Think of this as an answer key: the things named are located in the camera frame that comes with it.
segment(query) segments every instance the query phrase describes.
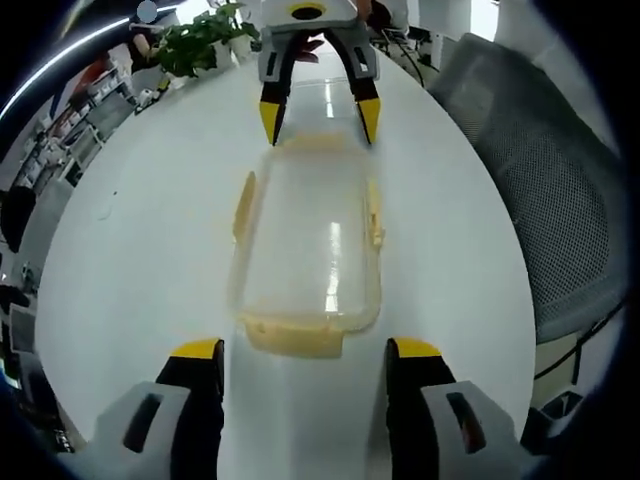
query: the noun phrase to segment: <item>green leaves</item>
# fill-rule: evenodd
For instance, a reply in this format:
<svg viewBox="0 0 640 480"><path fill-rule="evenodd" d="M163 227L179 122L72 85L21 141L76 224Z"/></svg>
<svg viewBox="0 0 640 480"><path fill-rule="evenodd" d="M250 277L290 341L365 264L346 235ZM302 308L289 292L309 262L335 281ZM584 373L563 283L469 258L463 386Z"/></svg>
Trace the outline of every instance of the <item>green leaves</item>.
<svg viewBox="0 0 640 480"><path fill-rule="evenodd" d="M195 69L217 67L213 44L226 45L232 38L249 35L260 38L256 27L249 22L238 25L236 13L243 3L217 4L215 13L206 11L187 25L174 25L163 31L156 58L167 72L176 77L197 77Z"/></svg>

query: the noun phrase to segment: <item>potted plant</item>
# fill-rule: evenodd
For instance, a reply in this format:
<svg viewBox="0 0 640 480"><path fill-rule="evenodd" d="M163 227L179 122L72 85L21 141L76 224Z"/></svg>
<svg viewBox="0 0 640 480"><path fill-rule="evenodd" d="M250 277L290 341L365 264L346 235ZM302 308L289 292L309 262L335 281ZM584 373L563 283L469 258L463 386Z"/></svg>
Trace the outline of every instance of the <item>potted plant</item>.
<svg viewBox="0 0 640 480"><path fill-rule="evenodd" d="M228 42L239 62L249 58L251 42L260 38L260 34L253 23L238 23L236 15L242 7L244 7L243 3L216 4L215 13L218 20L229 26Z"/></svg>
<svg viewBox="0 0 640 480"><path fill-rule="evenodd" d="M193 23L174 25L163 31L155 57L162 68L176 77L198 77L207 70L224 70L231 65L226 45L230 27L208 12Z"/></svg>

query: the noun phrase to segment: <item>container lid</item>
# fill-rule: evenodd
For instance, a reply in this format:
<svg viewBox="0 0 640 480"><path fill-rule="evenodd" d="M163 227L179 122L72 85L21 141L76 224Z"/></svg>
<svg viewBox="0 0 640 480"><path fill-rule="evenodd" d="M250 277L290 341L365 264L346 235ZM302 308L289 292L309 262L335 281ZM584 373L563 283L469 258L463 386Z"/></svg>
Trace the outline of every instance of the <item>container lid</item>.
<svg viewBox="0 0 640 480"><path fill-rule="evenodd" d="M297 137L263 157L236 212L230 303L256 348L337 356L380 308L382 228L367 152Z"/></svg>

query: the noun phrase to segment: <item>hand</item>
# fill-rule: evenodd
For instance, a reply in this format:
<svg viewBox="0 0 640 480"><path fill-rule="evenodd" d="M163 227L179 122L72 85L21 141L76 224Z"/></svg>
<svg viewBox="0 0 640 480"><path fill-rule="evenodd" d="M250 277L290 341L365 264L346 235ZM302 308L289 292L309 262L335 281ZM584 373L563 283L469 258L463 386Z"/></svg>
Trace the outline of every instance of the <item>hand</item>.
<svg viewBox="0 0 640 480"><path fill-rule="evenodd" d="M367 18L369 18L369 15L371 15L371 0L356 0L356 7L358 9L358 17L360 17L361 20L366 21ZM318 56L312 52L323 43L323 40L311 40L305 42L296 56L296 60L299 62L318 63L320 61Z"/></svg>

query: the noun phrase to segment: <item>desk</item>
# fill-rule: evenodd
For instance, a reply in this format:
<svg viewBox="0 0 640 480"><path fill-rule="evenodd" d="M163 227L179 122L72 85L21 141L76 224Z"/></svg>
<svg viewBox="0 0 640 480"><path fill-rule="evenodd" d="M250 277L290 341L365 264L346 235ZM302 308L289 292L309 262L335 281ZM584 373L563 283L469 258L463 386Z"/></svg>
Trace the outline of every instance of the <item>desk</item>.
<svg viewBox="0 0 640 480"><path fill-rule="evenodd" d="M282 138L311 129L362 141L338 62L296 66ZM371 450L385 436L391 335L440 347L456 377L475 382L522 433L535 332L515 231L449 116L382 56L380 70L371 155L386 229L383 301L375 326L345 339L341 359L255 351L227 306L235 207L271 148L255 63L193 82L114 133L60 221L36 325L47 377L85 438L172 349L211 336L226 340L220 478L360 479L372 465L389 478L384 449Z"/></svg>

